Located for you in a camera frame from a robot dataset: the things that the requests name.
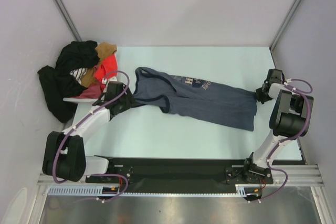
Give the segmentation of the pink tank top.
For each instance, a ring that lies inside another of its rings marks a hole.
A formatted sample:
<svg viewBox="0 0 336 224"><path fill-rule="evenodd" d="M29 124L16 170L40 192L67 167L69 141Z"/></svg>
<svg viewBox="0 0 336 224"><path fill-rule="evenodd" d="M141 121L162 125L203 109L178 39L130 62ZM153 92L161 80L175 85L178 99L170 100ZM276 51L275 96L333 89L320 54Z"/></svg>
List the pink tank top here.
<svg viewBox="0 0 336 224"><path fill-rule="evenodd" d="M102 88L99 83L93 83L85 89L81 95L74 97L76 99L97 99L102 94Z"/></svg>

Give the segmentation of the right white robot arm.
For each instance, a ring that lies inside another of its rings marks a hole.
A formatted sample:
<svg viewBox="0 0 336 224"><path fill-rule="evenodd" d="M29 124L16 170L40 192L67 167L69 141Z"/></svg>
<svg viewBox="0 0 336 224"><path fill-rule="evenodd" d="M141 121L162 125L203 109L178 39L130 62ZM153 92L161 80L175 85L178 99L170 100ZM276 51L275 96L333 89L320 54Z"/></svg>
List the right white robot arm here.
<svg viewBox="0 0 336 224"><path fill-rule="evenodd" d="M279 69L270 69L256 98L264 104L275 100L269 120L270 132L262 145L244 161L242 178L249 184L272 178L275 157L290 142L306 135L312 115L312 85L302 79L286 79Z"/></svg>

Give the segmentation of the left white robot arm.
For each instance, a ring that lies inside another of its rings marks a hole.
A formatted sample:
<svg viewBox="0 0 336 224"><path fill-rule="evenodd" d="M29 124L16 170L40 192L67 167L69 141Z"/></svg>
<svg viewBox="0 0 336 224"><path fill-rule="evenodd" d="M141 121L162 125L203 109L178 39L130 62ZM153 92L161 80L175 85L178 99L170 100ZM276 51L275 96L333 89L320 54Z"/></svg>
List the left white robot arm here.
<svg viewBox="0 0 336 224"><path fill-rule="evenodd" d="M42 172L60 184L78 182L84 176L98 175L103 181L115 178L116 169L105 157L88 156L85 144L118 114L136 104L129 87L122 82L110 82L106 92L92 104L79 122L67 129L52 131L47 136Z"/></svg>

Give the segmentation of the blue graphic tank top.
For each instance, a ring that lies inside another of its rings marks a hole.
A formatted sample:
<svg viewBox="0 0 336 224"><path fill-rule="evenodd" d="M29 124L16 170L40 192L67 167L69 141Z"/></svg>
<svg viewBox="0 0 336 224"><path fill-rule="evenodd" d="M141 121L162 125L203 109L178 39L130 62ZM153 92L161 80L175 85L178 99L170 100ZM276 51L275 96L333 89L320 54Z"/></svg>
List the blue graphic tank top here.
<svg viewBox="0 0 336 224"><path fill-rule="evenodd" d="M254 130L257 101L251 91L147 67L138 67L135 76L133 96L139 104L157 106L166 114Z"/></svg>

